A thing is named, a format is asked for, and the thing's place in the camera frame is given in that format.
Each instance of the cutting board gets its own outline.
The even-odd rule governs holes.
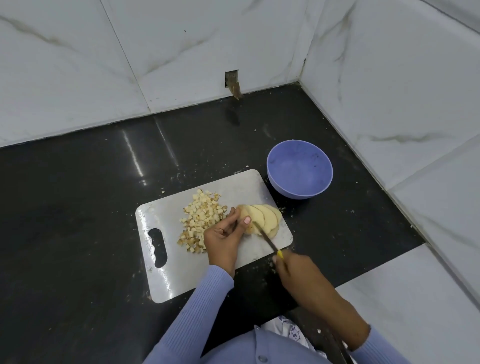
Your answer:
[[[187,191],[179,192],[137,208],[135,213],[140,234],[140,244],[145,261],[150,295],[155,303],[168,301],[182,293],[194,289],[208,269],[207,254],[192,254],[177,244],[183,231],[181,218],[185,218],[183,208],[193,201],[197,189],[219,193],[221,206],[263,205],[276,207],[270,192],[257,170],[247,170],[218,181],[206,183]],[[284,219],[280,222],[278,234],[273,243],[283,249],[293,242],[293,236]],[[149,235],[151,229],[162,232],[167,262],[161,268],[155,267],[155,247]],[[243,267],[257,259],[272,254],[262,237],[244,235],[239,247],[236,268]]]

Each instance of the knife blade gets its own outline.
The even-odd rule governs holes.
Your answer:
[[[270,245],[270,247],[273,249],[273,251],[280,257],[283,259],[283,254],[282,254],[282,251],[281,250],[278,250],[278,248],[275,246],[275,244],[273,244],[273,242],[270,240],[270,238],[268,237],[268,235],[265,233],[265,231],[260,227],[260,225],[258,224],[258,222],[254,221],[253,224],[255,225],[255,227],[258,229],[258,231],[261,233],[261,235],[264,237],[265,241],[268,243],[268,245]]]

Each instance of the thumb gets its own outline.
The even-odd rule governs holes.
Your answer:
[[[285,286],[288,278],[290,277],[287,265],[285,264],[285,261],[277,255],[273,256],[273,262],[275,263],[276,271],[280,276],[282,284]]]
[[[230,234],[230,236],[233,238],[233,241],[235,241],[237,244],[240,244],[241,237],[251,222],[252,218],[250,216],[247,216],[245,219],[243,219],[243,221],[239,221],[236,229]]]

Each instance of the marble tile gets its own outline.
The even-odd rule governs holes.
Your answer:
[[[391,194],[480,302],[480,136]]]
[[[417,0],[327,0],[301,77],[390,189],[480,133],[480,36]]]
[[[424,1],[480,33],[480,2],[478,0]]]
[[[480,311],[426,245],[337,290],[413,364],[479,362]]]
[[[308,2],[287,82],[295,82],[300,79],[325,1],[326,0],[310,0]]]
[[[99,1],[4,1],[0,33],[0,146],[149,113]]]
[[[152,112],[283,85],[308,0],[102,0]]]

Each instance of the blue bowl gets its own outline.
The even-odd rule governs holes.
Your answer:
[[[268,154],[268,179],[283,196],[305,200],[325,191],[333,179],[332,162],[312,143],[287,140]]]

